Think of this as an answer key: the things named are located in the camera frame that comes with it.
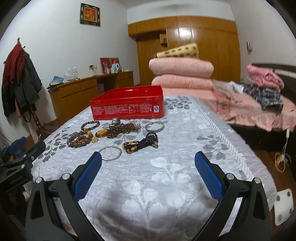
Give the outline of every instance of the white wall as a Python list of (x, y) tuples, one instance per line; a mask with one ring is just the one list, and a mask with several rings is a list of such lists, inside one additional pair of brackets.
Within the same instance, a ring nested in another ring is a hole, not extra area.
[(234, 20), (229, 3), (213, 0), (156, 1), (128, 8), (128, 24), (168, 16), (193, 15)]
[[(70, 67), (77, 67), (79, 78), (92, 76), (90, 64), (98, 65), (100, 73), (100, 57), (118, 57), (124, 69), (134, 70), (134, 82), (139, 83), (137, 47), (128, 36), (126, 8), (108, 0), (87, 3), (100, 8), (101, 27), (79, 23), (80, 0), (32, 0), (17, 14), (1, 39), (0, 63), (20, 37), (44, 88), (55, 75), (63, 77)], [(56, 118), (50, 95), (44, 88), (36, 103), (41, 123)], [(14, 113), (7, 119), (0, 111), (0, 130), (11, 141), (29, 135), (27, 124), (15, 116)]]
[[(296, 65), (296, 39), (280, 14), (265, 0), (231, 0), (241, 54), (241, 78), (253, 62)], [(247, 51), (251, 41), (253, 51)]]

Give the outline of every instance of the red plastic box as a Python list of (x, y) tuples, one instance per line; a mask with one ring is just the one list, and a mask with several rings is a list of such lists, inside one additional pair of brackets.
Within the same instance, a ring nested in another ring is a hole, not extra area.
[(164, 116), (161, 86), (112, 89), (90, 102), (94, 120), (150, 119)]

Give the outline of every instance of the plaid shirt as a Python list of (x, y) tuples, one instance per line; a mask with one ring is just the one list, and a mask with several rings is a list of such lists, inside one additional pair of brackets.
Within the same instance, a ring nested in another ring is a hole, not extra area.
[(260, 88), (256, 84), (244, 83), (244, 93), (253, 97), (263, 110), (282, 111), (281, 93), (271, 92)]

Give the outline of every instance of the headboard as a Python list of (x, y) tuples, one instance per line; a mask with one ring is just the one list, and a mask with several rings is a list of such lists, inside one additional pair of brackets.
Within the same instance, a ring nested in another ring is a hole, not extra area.
[(280, 76), (285, 83), (281, 94), (296, 104), (296, 66), (273, 63), (253, 63), (252, 65), (271, 69)]

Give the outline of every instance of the pink bed sheet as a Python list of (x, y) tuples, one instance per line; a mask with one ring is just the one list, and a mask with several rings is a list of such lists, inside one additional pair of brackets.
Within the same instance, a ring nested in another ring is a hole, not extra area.
[[(219, 82), (225, 84), (222, 81), (217, 81), (215, 84), (219, 85)], [(272, 129), (286, 130), (287, 128), (293, 131), (296, 125), (296, 106), (284, 96), (281, 97), (284, 103), (283, 110), (277, 113), (263, 111), (259, 103), (247, 94), (241, 95), (232, 92), (233, 99), (229, 100), (214, 90), (164, 87), (163, 94), (195, 96), (228, 124), (257, 126), (266, 131)]]

